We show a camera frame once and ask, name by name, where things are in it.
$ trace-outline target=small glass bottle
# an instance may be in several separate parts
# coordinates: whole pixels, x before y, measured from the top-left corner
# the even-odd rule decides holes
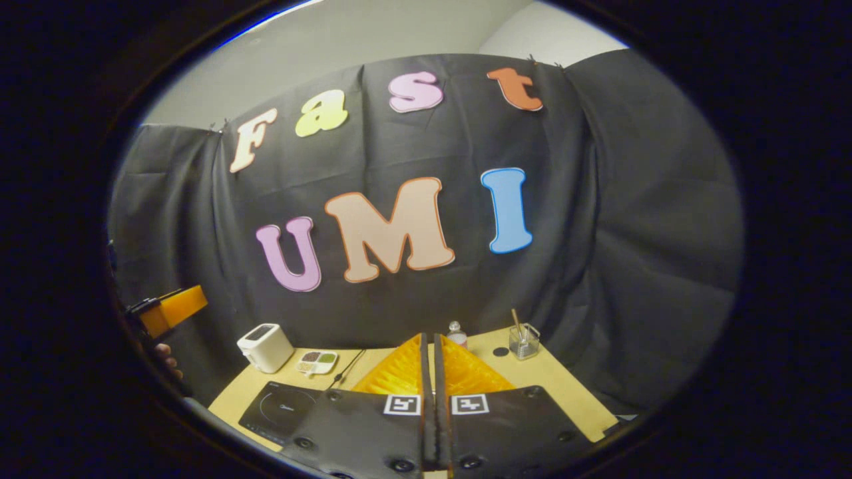
[[[450,323],[450,333],[447,334],[446,337],[455,344],[458,344],[465,349],[468,348],[468,335],[462,331],[462,327],[458,324],[458,321]]]

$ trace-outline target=black curtain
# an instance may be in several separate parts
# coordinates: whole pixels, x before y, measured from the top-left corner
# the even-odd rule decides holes
[[[544,108],[512,107],[486,73],[532,79]],[[388,84],[427,71],[444,99],[397,113]],[[300,138],[305,101],[341,89],[346,121]],[[278,109],[252,165],[231,173],[237,128]],[[209,405],[247,361],[238,338],[278,323],[296,345],[390,347],[417,332],[468,334],[511,324],[509,310],[614,413],[667,397],[694,371],[734,300],[743,243],[732,159],[700,113],[640,55],[621,50],[561,69],[485,55],[425,55],[352,67],[290,89],[221,132],[143,125],[118,172],[109,231],[121,298],[135,303],[200,284],[210,305],[170,334],[187,381]],[[490,169],[525,171],[532,243],[494,254]],[[325,202],[364,194],[390,218],[403,182],[441,180],[440,223],[453,263],[352,284]],[[293,292],[273,277],[258,228],[296,216],[322,283]],[[407,246],[404,258],[410,254]],[[374,257],[372,263],[378,264]]]

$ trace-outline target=purple letter u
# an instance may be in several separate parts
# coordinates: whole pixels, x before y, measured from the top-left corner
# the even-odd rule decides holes
[[[307,216],[293,218],[286,226],[287,231],[296,238],[296,246],[299,248],[299,255],[305,265],[305,272],[302,274],[291,273],[287,268],[287,263],[284,262],[284,253],[281,252],[281,245],[278,242],[281,237],[280,228],[270,224],[257,230],[257,240],[263,245],[263,252],[266,253],[272,274],[283,287],[290,291],[313,291],[322,280],[320,263],[317,261],[314,244],[311,242],[310,231],[313,227],[314,220]]]

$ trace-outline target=black cable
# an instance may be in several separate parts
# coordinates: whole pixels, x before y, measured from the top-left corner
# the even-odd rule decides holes
[[[347,365],[346,365],[346,367],[344,367],[344,368],[343,368],[343,370],[342,370],[342,371],[340,371],[340,372],[339,372],[339,373],[338,373],[338,374],[334,377],[334,381],[331,381],[331,384],[329,384],[329,385],[328,385],[328,387],[327,387],[327,388],[325,388],[325,390],[330,390],[330,389],[331,389],[331,386],[333,386],[334,384],[336,384],[336,383],[337,383],[337,381],[340,381],[340,384],[343,384],[343,374],[345,374],[345,373],[346,373],[346,371],[347,371],[350,367],[352,367],[352,365],[353,365],[353,364],[354,364],[354,363],[355,363],[355,362],[356,362],[356,361],[357,361],[357,360],[358,360],[358,359],[359,359],[359,358],[360,358],[360,357],[361,357],[361,356],[362,356],[365,352],[366,352],[366,349],[362,349],[361,351],[358,351],[358,354],[357,354],[357,355],[355,355],[355,357],[354,357],[354,358],[352,358],[352,360],[349,362],[349,364],[347,364]]]

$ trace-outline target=induction cooktop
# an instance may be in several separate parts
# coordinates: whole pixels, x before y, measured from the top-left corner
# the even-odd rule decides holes
[[[321,393],[269,381],[245,410],[239,425],[284,446]]]

